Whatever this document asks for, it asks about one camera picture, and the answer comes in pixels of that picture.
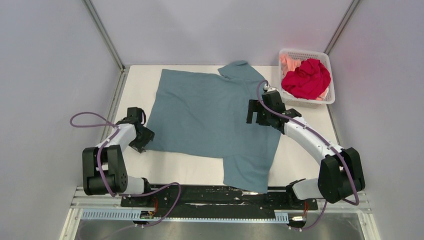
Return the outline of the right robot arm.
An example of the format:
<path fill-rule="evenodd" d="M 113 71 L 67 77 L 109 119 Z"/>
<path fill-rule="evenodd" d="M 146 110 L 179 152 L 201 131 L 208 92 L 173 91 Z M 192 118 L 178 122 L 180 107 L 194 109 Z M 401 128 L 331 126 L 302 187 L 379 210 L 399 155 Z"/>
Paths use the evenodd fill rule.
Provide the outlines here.
<path fill-rule="evenodd" d="M 261 99 L 248 102 L 248 124 L 256 115 L 256 124 L 270 126 L 297 142 L 319 164 L 318 177 L 291 182 L 285 195 L 286 204 L 298 209 L 307 199 L 339 201 L 357 206 L 358 193 L 366 184 L 359 152 L 353 147 L 333 144 L 314 130 L 295 109 L 286 109 L 277 90 L 268 90 Z"/>

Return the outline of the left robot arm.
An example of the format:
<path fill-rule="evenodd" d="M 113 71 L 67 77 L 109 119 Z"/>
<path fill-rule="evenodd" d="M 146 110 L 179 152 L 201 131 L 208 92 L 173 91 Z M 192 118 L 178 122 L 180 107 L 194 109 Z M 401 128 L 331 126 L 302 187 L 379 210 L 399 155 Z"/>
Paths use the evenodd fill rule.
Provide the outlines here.
<path fill-rule="evenodd" d="M 95 147 L 82 151 L 83 189 L 86 195 L 133 196 L 141 207 L 149 206 L 153 193 L 146 178 L 127 173 L 123 152 L 130 147 L 142 153 L 153 141 L 154 132 L 144 126 L 146 114 L 139 107 L 129 107 L 126 117 L 113 124 L 114 131 Z"/>

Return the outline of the blue-grey t-shirt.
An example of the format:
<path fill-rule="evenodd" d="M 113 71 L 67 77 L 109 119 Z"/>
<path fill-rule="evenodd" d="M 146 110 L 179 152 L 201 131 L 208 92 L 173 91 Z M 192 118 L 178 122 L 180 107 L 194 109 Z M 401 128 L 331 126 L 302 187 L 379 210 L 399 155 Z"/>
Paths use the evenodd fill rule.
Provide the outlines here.
<path fill-rule="evenodd" d="M 217 74 L 163 69 L 147 120 L 154 139 L 146 149 L 222 159 L 225 185 L 266 193 L 281 135 L 246 122 L 263 79 L 244 60 Z"/>

